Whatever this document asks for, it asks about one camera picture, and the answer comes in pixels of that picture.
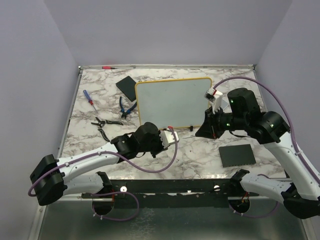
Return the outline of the yellow framed whiteboard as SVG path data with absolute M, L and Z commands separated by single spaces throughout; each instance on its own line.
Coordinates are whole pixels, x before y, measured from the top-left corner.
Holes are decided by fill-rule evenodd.
M 201 126 L 209 108 L 205 93 L 212 84 L 209 77 L 138 82 L 135 93 L 139 123 L 151 122 L 158 129 Z

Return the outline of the green whiteboard marker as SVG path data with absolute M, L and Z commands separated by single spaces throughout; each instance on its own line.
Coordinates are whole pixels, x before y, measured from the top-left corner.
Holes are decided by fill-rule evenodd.
M 189 136 L 184 136 L 183 139 L 190 139 L 190 138 L 194 138 L 194 137 L 195 137 L 195 135 L 193 134 L 193 135 L 189 135 Z

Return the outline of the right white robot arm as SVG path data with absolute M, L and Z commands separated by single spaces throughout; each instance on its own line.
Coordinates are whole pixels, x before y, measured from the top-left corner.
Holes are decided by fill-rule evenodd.
M 221 108 L 223 94 L 210 88 L 205 93 L 211 107 L 204 113 L 204 122 L 196 137 L 218 139 L 225 131 L 242 130 L 263 145 L 282 165 L 291 182 L 280 182 L 250 173 L 237 171 L 230 179 L 230 191 L 240 196 L 244 192 L 256 193 L 283 204 L 299 219 L 308 219 L 320 214 L 320 185 L 316 182 L 319 173 L 310 161 L 303 164 L 291 140 L 293 131 L 274 112 L 262 112 L 253 91 L 237 88 L 227 94 L 230 113 Z

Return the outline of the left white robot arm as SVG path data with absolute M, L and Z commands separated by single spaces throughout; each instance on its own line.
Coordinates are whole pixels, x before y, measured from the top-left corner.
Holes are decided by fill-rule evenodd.
M 178 142 L 173 128 L 159 130 L 153 123 L 146 122 L 134 132 L 117 136 L 101 147 L 76 156 L 55 158 L 52 154 L 46 155 L 30 174 L 32 185 L 27 194 L 35 197 L 41 206 L 78 193 L 106 197 L 111 190 L 106 174 L 97 172 L 88 176 L 88 172 L 121 162 L 130 163 L 140 153 L 156 157 L 169 146 L 176 147 Z

